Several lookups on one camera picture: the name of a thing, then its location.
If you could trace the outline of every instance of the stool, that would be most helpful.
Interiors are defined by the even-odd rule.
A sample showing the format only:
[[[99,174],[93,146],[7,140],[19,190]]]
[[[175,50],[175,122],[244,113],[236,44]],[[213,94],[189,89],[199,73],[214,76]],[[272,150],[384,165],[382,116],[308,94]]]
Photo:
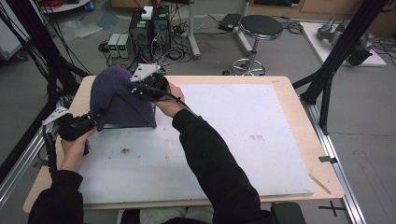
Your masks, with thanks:
[[[264,66],[255,61],[257,46],[259,40],[275,40],[280,38],[283,32],[283,27],[279,21],[262,15],[251,15],[246,16],[239,22],[239,30],[252,38],[254,38],[253,49],[248,55],[247,59],[239,59],[231,65],[231,70],[235,75],[254,76],[254,72],[261,72],[265,74]],[[259,68],[253,68],[253,65],[257,64]],[[230,71],[226,70],[223,75],[229,75]]]

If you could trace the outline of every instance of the person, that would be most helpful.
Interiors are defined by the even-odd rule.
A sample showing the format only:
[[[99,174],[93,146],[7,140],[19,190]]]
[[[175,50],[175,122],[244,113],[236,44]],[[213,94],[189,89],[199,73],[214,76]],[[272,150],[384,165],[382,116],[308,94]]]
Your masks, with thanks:
[[[181,88],[170,83],[170,92],[184,102]],[[154,103],[171,118],[180,132],[179,140],[187,164],[213,206],[213,223],[275,223],[271,212],[261,210],[260,198],[219,133],[205,120],[171,100]],[[95,128],[74,142],[62,140],[64,161],[58,172],[51,175],[52,185],[37,197],[28,223],[83,223],[83,198],[78,187],[83,177],[78,169],[83,163],[83,151]],[[203,224],[204,222],[173,217],[165,224]]]

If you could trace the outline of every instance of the black sleeve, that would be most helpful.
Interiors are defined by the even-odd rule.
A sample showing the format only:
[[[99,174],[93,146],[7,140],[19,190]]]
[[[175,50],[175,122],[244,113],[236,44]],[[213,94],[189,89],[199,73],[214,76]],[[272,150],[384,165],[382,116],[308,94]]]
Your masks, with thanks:
[[[82,176],[66,170],[51,175],[52,185],[35,200],[29,224],[83,223],[82,195],[78,192]]]
[[[214,208],[214,223],[275,223],[261,210],[260,197],[227,144],[206,121],[179,111],[173,126],[180,132],[187,163]]]

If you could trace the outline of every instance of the stool base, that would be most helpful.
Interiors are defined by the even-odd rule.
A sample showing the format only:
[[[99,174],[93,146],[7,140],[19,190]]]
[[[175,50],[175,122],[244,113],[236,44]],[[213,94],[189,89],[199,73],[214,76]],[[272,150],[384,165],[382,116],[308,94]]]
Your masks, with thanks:
[[[239,59],[231,65],[231,71],[236,76],[253,76],[257,73],[259,76],[265,75],[265,68],[258,61],[250,61],[250,59]]]

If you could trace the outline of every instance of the wire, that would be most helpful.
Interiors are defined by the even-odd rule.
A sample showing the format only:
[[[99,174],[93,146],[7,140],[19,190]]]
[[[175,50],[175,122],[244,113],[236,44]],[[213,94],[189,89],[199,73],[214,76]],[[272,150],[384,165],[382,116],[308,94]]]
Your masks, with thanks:
[[[194,32],[197,32],[199,29],[201,29],[201,28],[205,25],[205,23],[207,23],[207,22],[209,22],[209,21],[215,21],[215,20],[207,20],[207,21],[204,21],[198,28],[196,28],[196,29],[194,30]]]
[[[41,158],[41,151],[43,150],[43,147],[45,146],[45,144],[43,144],[43,146],[41,146],[41,148],[38,150],[37,152],[37,158],[43,162],[45,159]]]
[[[214,47],[213,45],[211,45],[210,43],[207,43],[205,41],[197,41],[197,43],[207,44],[212,49],[217,49],[217,50],[220,50],[220,51],[227,51],[227,49],[220,49],[220,48]]]
[[[376,39],[375,40],[375,52],[377,54],[386,54],[390,57],[390,60],[396,65],[396,41],[392,39]]]
[[[207,16],[210,17],[210,18],[212,18],[214,21],[220,23],[220,21],[216,20],[216,18],[214,18],[213,16],[211,16],[211,15],[207,15]]]
[[[291,34],[302,35],[304,32],[304,27],[299,22],[292,21],[289,17],[274,16],[273,18],[279,21],[283,29],[288,30]]]
[[[46,10],[47,12],[49,10],[51,12],[53,12],[52,9],[54,8],[55,5],[52,4],[52,3],[56,3],[56,2],[54,2],[54,1],[52,1],[52,2],[43,2],[42,4],[51,4],[51,5],[50,5],[50,8],[48,8],[48,7],[42,8],[37,3],[37,1],[33,1],[33,3],[32,3],[33,7],[39,8],[38,17],[34,18],[34,20],[38,20],[39,21],[39,19],[41,19],[41,21],[43,21],[44,24],[49,24],[53,28],[53,30],[61,38],[61,41],[63,42],[64,47],[66,49],[66,52],[69,55],[70,61],[72,63],[64,60],[64,58],[61,57],[60,58],[61,60],[59,62],[48,64],[48,59],[46,59],[41,54],[41,52],[42,52],[41,50],[46,50],[46,49],[37,49],[36,45],[34,43],[34,40],[31,41],[31,42],[33,42],[33,44],[28,44],[28,42],[26,40],[30,39],[30,37],[28,37],[25,34],[25,32],[22,31],[21,28],[7,15],[7,13],[6,13],[3,5],[1,5],[1,3],[0,3],[0,5],[1,5],[0,6],[0,9],[1,9],[0,10],[1,11],[0,12],[0,14],[1,14],[0,17],[5,22],[5,24],[9,27],[11,32],[21,42],[23,48],[29,53],[30,57],[34,61],[35,66],[37,67],[37,69],[39,70],[41,75],[44,77],[44,79],[47,80],[47,82],[48,82],[48,84],[49,84],[49,86],[51,88],[49,88],[49,90],[47,91],[46,97],[51,97],[52,99],[57,100],[58,104],[65,105],[71,99],[71,96],[69,96],[68,94],[74,94],[75,91],[77,90],[78,83],[75,81],[76,72],[78,72],[78,73],[80,71],[82,72],[82,70],[80,70],[77,67],[74,67],[74,68],[70,67],[70,64],[73,64],[73,58],[72,58],[71,55],[73,55],[77,59],[77,61],[87,70],[88,73],[90,73],[90,72],[81,63],[81,61],[76,57],[74,52],[71,51],[71,49],[65,44],[62,34],[60,34],[58,32],[58,30],[56,29],[56,27],[52,23],[52,21],[49,21],[48,18],[46,16],[44,16],[44,12],[42,10],[40,10],[40,8],[42,8],[42,9]],[[21,16],[21,19],[24,19],[24,20],[30,20],[31,19],[31,17],[29,15],[21,14],[20,16]],[[44,35],[49,35],[50,34],[49,27],[48,26],[44,26],[44,27],[45,27],[46,31],[48,32],[47,34],[44,34]],[[42,26],[41,25],[37,25],[37,27],[30,27],[30,28],[31,29],[35,29],[35,28],[42,29]],[[52,71],[52,72],[56,71],[58,73],[58,75],[54,76],[50,71]],[[74,74],[74,77],[65,76],[64,74],[67,75],[67,73],[69,73],[70,75]]]
[[[138,7],[141,7],[140,4],[136,0],[134,0],[134,2],[137,4]]]
[[[192,115],[194,115],[197,119],[202,119],[201,116],[198,116],[198,115],[196,115],[194,112],[192,112],[192,110],[191,110],[183,101],[181,101],[180,97],[176,97],[175,95],[173,95],[173,94],[170,93],[170,92],[161,91],[161,90],[158,90],[158,89],[156,89],[156,88],[145,87],[145,89],[146,89],[146,90],[149,90],[149,91],[156,91],[156,92],[158,92],[158,93],[161,93],[161,94],[164,94],[164,95],[170,97],[171,100],[174,100],[176,103],[178,103],[178,104],[180,104],[181,106],[183,106],[183,108],[185,108],[187,111],[189,111],[189,112],[190,112]]]
[[[230,32],[221,32],[221,33],[196,33],[195,35],[227,35]]]
[[[161,44],[159,45],[159,46],[160,46],[161,55],[158,56],[158,57],[156,57],[156,56],[154,55],[154,48],[153,48],[153,46],[154,46],[154,42],[158,42],[158,41],[157,41],[157,38],[158,38],[159,34],[160,34],[160,32],[158,32],[158,33],[155,35],[155,37],[152,39],[152,41],[151,41],[151,48],[150,48],[150,51],[151,51],[151,56],[152,56],[152,58],[153,58],[154,60],[158,60],[158,59],[160,59],[160,58],[163,56],[163,46],[162,46]]]
[[[48,8],[46,8],[46,7],[45,7],[45,8],[42,8],[42,9],[45,9],[45,12],[46,12],[46,13],[52,13],[52,14],[53,14],[53,8],[52,8],[52,7],[49,8],[49,9],[50,9],[50,12],[48,12]],[[53,17],[54,20],[55,20],[55,24],[56,24],[56,26],[55,26],[55,25],[53,24],[52,21],[48,20],[48,18],[47,18],[46,16],[43,15],[43,12],[42,12],[41,10],[39,10],[39,11],[40,11],[41,19],[42,19],[43,21],[46,21],[47,24],[49,24],[49,26],[54,30],[54,32],[56,33],[56,35],[60,38],[62,44],[64,45],[64,49],[66,50],[66,53],[67,53],[67,55],[69,56],[70,62],[74,65],[73,58],[72,58],[72,56],[70,55],[70,54],[72,54],[72,55],[74,56],[74,58],[78,61],[78,63],[85,69],[85,71],[87,71],[90,75],[92,75],[92,73],[88,70],[88,68],[85,67],[85,65],[79,60],[79,58],[76,56],[76,54],[73,52],[73,50],[71,50],[71,49],[69,48],[69,46],[66,44],[66,41],[64,40],[64,35],[63,35],[63,33],[62,33],[62,31],[61,31],[61,28],[60,28],[60,26],[59,26],[59,22],[56,20],[56,17]]]
[[[178,52],[178,53],[179,53],[179,54],[178,54],[178,57],[173,57],[173,56],[171,55],[171,53],[174,53],[174,52]],[[182,50],[182,49],[169,49],[168,51],[165,52],[165,54],[163,55],[163,57],[172,59],[173,61],[170,62],[170,63],[161,63],[161,65],[167,66],[167,65],[169,65],[169,64],[171,64],[171,63],[178,63],[178,62],[180,62],[182,59],[184,59],[184,56],[185,56],[185,55],[186,55],[186,51],[184,51],[184,50]]]

